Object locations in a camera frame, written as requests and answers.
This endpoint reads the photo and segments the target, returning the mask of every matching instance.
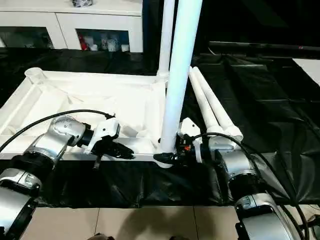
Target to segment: black tarp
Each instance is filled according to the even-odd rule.
[[[24,71],[155,75],[156,57],[117,52],[77,50],[0,50],[0,105],[24,79]],[[320,88],[291,59],[194,56],[222,105],[239,126],[244,142],[263,153],[285,187],[289,180],[300,203],[320,203]],[[205,125],[190,84],[181,119],[190,117],[202,131]],[[0,161],[0,171],[9,160]],[[194,164],[162,169],[150,162],[61,161],[44,184],[38,201],[47,207],[119,207],[146,205],[229,205],[232,199],[213,165]],[[277,188],[267,167],[263,176]],[[278,203],[288,204],[278,197]]]

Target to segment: white tray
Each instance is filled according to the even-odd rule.
[[[67,110],[93,109],[115,114],[121,126],[117,141],[142,159],[156,152],[166,101],[165,84],[156,82],[156,76],[42,71],[35,67],[25,74],[27,77],[0,108],[0,144],[43,117]],[[71,116],[90,124],[91,129],[104,119],[94,113]],[[26,131],[0,153],[0,159],[22,154],[37,136],[47,131],[49,124],[50,120]],[[95,158],[82,152],[79,147],[69,147],[63,159]]]

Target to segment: shelf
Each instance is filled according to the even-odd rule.
[[[71,0],[0,0],[0,12],[49,12],[142,16],[143,0],[94,0],[88,7],[74,7]]]

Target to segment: white cylindrical rod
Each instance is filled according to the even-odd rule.
[[[169,65],[171,54],[172,28],[174,24],[175,0],[164,0],[159,69],[157,76],[167,82],[169,79]]]
[[[228,113],[226,112],[224,107],[221,105],[219,99],[216,97],[215,93],[207,83],[205,77],[202,75],[202,73],[197,67],[194,67],[192,71],[195,73],[196,79],[198,80],[216,119],[218,120],[220,126],[225,131],[225,134],[236,137],[238,140],[241,141],[243,139],[243,135],[241,131],[237,126],[234,125]]]
[[[175,151],[201,6],[202,0],[179,0],[160,142],[164,153]]]
[[[198,80],[196,79],[196,75],[193,72],[192,67],[189,68],[189,79],[196,97],[196,101],[198,102],[201,110],[207,133],[223,133],[223,129],[219,125],[216,116],[214,115],[214,112],[212,111],[210,104]]]

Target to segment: white cabinet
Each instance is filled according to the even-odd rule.
[[[55,13],[0,11],[0,47],[67,47]]]
[[[80,8],[71,0],[0,0],[0,47],[106,50],[111,40],[116,49],[140,53],[142,6],[143,0],[95,0]]]

